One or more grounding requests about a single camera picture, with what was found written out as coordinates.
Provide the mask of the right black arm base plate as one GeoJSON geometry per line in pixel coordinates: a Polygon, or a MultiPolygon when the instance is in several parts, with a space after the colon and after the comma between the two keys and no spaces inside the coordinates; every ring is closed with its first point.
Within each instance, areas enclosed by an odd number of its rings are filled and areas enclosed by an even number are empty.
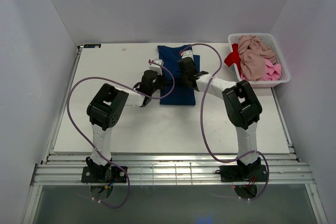
{"type": "Polygon", "coordinates": [[[266,182],[268,172],[265,165],[261,165],[254,172],[250,174],[243,174],[241,169],[237,165],[224,165],[220,166],[216,171],[220,174],[221,182],[233,183],[233,182],[266,182]]]}

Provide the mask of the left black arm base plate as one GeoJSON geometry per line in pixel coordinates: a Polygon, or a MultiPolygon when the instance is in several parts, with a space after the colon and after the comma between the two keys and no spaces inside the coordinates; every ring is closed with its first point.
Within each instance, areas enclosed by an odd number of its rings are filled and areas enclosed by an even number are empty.
{"type": "Polygon", "coordinates": [[[126,183],[127,178],[126,178],[126,171],[127,167],[122,166],[124,169],[124,172],[115,167],[111,166],[110,168],[107,169],[104,175],[95,175],[88,166],[85,166],[82,171],[81,175],[81,182],[82,183],[110,183],[110,182],[115,182],[115,183],[126,183]]]}

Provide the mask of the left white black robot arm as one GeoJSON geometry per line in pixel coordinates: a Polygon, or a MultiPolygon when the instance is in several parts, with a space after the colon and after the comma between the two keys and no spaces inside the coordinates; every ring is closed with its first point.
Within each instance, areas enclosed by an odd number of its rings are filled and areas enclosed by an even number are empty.
{"type": "Polygon", "coordinates": [[[95,147],[86,163],[91,174],[100,182],[111,177],[111,133],[119,121],[125,106],[145,107],[157,90],[166,86],[164,73],[154,70],[144,72],[135,90],[117,89],[105,83],[87,107],[87,115],[92,126],[95,147]]]}

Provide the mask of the dark blue t shirt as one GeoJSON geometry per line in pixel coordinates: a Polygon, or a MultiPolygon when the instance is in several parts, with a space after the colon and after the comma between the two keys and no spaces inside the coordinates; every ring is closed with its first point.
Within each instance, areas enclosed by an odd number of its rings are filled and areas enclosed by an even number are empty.
{"type": "Polygon", "coordinates": [[[173,91],[168,96],[160,100],[160,105],[196,105],[194,90],[182,82],[181,72],[177,63],[181,59],[180,52],[189,46],[190,45],[183,45],[181,47],[168,47],[164,45],[157,46],[159,59],[163,60],[164,67],[170,71],[175,80],[173,91]]]}

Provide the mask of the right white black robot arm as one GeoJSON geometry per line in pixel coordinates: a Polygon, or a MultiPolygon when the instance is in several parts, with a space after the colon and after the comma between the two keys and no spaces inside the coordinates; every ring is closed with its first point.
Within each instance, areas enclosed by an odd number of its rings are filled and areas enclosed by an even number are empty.
{"type": "Polygon", "coordinates": [[[202,92],[201,109],[205,96],[211,94],[224,101],[226,113],[237,134],[237,158],[215,160],[222,166],[215,172],[222,182],[265,182],[267,169],[257,153],[257,124],[262,113],[261,104],[248,81],[231,82],[212,77],[206,71],[198,71],[194,60],[185,57],[178,61],[182,81],[195,91],[202,92]]]}

